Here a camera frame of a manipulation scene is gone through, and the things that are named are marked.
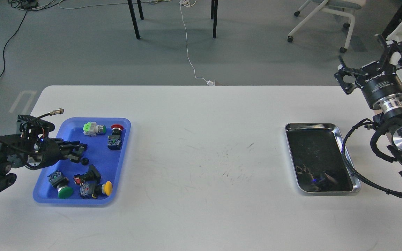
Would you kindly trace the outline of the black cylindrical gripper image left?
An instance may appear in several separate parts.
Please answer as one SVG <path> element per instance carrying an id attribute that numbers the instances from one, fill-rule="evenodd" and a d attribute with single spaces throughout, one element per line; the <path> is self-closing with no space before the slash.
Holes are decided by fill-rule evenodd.
<path id="1" fill-rule="evenodd" d="M 62 138 L 46 138 L 35 144 L 41 156 L 35 170 L 56 164 L 59 160 L 69 159 L 71 162 L 80 163 L 86 151 L 86 144 L 80 141 L 64 141 Z"/>

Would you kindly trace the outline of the black robot arm image left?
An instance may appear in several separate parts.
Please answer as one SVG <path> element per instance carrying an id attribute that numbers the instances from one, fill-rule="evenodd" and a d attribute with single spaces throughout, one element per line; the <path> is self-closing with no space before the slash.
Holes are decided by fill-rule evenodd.
<path id="1" fill-rule="evenodd" d="M 60 160 L 70 159 L 79 163 L 88 145 L 80 141 L 50 138 L 54 124 L 35 117 L 20 114 L 17 117 L 16 134 L 0 136 L 0 192 L 16 181 L 10 170 L 26 167 L 38 170 L 53 166 Z"/>

